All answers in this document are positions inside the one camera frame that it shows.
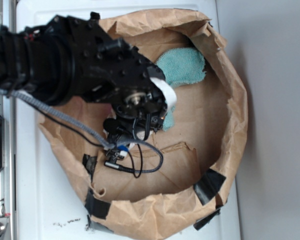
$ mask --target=black electrical tape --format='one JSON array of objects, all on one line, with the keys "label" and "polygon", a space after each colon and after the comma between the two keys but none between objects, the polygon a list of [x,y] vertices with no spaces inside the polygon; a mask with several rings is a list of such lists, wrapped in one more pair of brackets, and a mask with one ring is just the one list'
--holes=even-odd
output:
[{"label": "black electrical tape", "polygon": [[94,197],[94,193],[92,190],[88,191],[85,200],[85,208],[88,213],[99,219],[106,219],[111,203],[106,201],[101,201]]},{"label": "black electrical tape", "polygon": [[225,176],[212,169],[208,169],[204,173],[202,178],[193,185],[193,189],[202,205],[207,204],[217,195],[225,180]]},{"label": "black electrical tape", "polygon": [[208,224],[215,216],[220,214],[220,209],[216,210],[215,212],[213,212],[212,214],[210,214],[209,216],[197,221],[195,224],[193,224],[193,227],[199,231],[200,229],[202,229],[206,224]]},{"label": "black electrical tape", "polygon": [[91,221],[89,215],[87,216],[87,218],[88,218],[88,228],[89,229],[94,229],[94,230],[98,230],[98,231],[105,232],[105,233],[110,233],[110,234],[114,233],[114,231],[110,230],[109,228],[102,225],[101,223]]}]

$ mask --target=black tape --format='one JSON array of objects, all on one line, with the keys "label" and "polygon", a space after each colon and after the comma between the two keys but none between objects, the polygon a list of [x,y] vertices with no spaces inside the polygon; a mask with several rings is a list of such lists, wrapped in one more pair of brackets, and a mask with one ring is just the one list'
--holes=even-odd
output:
[{"label": "black tape", "polygon": [[89,173],[92,182],[97,164],[97,157],[84,154],[82,158],[82,164]]},{"label": "black tape", "polygon": [[85,208],[88,213],[99,219],[106,219],[111,203],[101,201],[94,197],[94,193],[92,190],[88,191],[85,200]]},{"label": "black tape", "polygon": [[204,173],[202,178],[193,185],[193,189],[202,205],[207,204],[217,195],[225,180],[225,176],[212,169]]},{"label": "black tape", "polygon": [[88,218],[88,228],[95,229],[95,230],[102,231],[102,232],[109,233],[109,234],[114,233],[114,231],[110,230],[109,228],[102,225],[101,223],[91,221],[89,215],[87,216],[87,218]]},{"label": "black tape", "polygon": [[210,214],[209,216],[206,216],[205,218],[198,220],[195,224],[193,224],[193,227],[199,231],[202,229],[206,224],[208,224],[215,216],[220,214],[220,208]]}]

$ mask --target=wire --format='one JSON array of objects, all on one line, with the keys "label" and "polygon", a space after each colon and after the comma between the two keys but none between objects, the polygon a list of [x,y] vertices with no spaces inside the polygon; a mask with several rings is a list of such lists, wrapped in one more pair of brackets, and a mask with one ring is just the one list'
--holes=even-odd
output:
[{"label": "wire", "polygon": [[[8,91],[7,90],[4,90],[4,89],[0,89],[0,95],[7,95],[8,94]],[[117,141],[115,144],[114,143],[109,143],[106,139],[104,139],[101,135],[99,135],[96,131],[94,131],[92,128],[84,125],[82,122],[74,119],[73,117],[70,117],[69,115],[66,115],[64,114],[63,112],[61,111],[58,111],[50,106],[48,106],[47,104],[33,98],[33,97],[30,97],[22,92],[19,92],[19,91],[11,91],[11,96],[15,97],[15,98],[18,98],[20,100],[22,100],[23,102],[29,104],[30,106],[36,108],[36,109],[39,109],[40,111],[44,111],[46,112],[46,114],[51,114],[53,115],[54,117],[57,117],[61,120],[64,120],[65,122],[69,123],[69,124],[72,124],[80,129],[82,129],[83,131],[85,131],[86,133],[89,133],[90,135],[92,135],[95,139],[97,139],[100,144],[106,148],[109,148],[109,149],[113,149],[113,148],[116,148],[118,146],[127,146],[128,144],[139,144],[139,145],[144,145],[148,148],[150,148],[151,150],[153,150],[155,153],[157,153],[160,157],[160,161],[159,161],[159,164],[157,165],[157,167],[155,167],[154,169],[150,169],[150,170],[142,170],[142,167],[143,167],[143,157],[141,156],[141,160],[142,160],[142,165],[141,165],[141,169],[140,170],[132,170],[133,172],[132,173],[153,173],[153,172],[156,172],[158,171],[163,162],[164,162],[164,156],[163,154],[160,152],[159,149],[157,149],[156,147],[152,146],[151,144],[145,142],[145,141],[142,141],[140,139],[126,139],[126,140],[119,140]],[[70,130],[73,130],[72,127],[70,126],[65,126],[66,128],[70,129]]]},{"label": "wire", "polygon": [[94,143],[92,142],[89,138],[87,138],[85,135],[83,135],[81,132],[79,132],[78,130],[74,129],[73,127],[67,125],[67,124],[64,124],[63,122],[61,121],[58,121],[57,119],[55,119],[54,117],[50,116],[49,114],[46,114],[45,112],[41,111],[39,108],[35,107],[35,106],[32,106],[30,105],[31,107],[33,107],[35,110],[37,110],[39,113],[41,113],[42,115],[44,115],[46,118],[50,119],[51,121],[65,127],[66,129],[69,129],[73,132],[75,132],[76,134],[78,134],[80,137],[82,137],[84,140],[86,140],[88,143],[90,143],[91,145],[93,146],[96,146],[96,147],[102,147],[101,144],[97,144],[97,143]]},{"label": "wire", "polygon": [[[7,94],[8,94],[7,90],[0,89],[0,95],[7,95]],[[94,131],[92,128],[84,125],[82,122],[78,121],[77,119],[74,119],[73,117],[71,117],[67,114],[64,114],[63,112],[58,111],[58,110],[48,106],[47,104],[41,102],[40,100],[37,100],[37,99],[30,97],[22,92],[14,91],[14,90],[11,92],[11,96],[16,97],[31,106],[35,106],[36,108],[40,109],[41,111],[45,111],[46,113],[51,114],[54,117],[57,117],[61,120],[64,120],[65,122],[67,122],[69,124],[72,124],[80,129],[82,129],[83,131],[89,133],[91,136],[93,136],[95,139],[97,139],[100,142],[100,144],[102,144],[106,148],[113,149],[116,146],[113,143],[109,143],[106,139],[104,139],[99,133]]]}]

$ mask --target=metal frame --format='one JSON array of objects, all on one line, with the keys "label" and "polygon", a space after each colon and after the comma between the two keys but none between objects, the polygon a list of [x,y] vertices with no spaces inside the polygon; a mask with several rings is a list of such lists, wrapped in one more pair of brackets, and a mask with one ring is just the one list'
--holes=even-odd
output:
[{"label": "metal frame", "polygon": [[[0,25],[16,30],[16,0],[0,0]],[[0,96],[0,115],[4,118],[2,162],[4,169],[0,172],[0,223],[4,227],[2,240],[17,239],[16,223],[16,102],[13,98]]]}]

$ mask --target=gray wall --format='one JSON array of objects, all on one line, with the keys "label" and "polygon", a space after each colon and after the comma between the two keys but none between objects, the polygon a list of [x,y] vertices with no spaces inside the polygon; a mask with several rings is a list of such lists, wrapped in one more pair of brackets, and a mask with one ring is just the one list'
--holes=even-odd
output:
[{"label": "gray wall", "polygon": [[243,240],[300,240],[300,0],[216,0],[248,91],[237,191]]}]

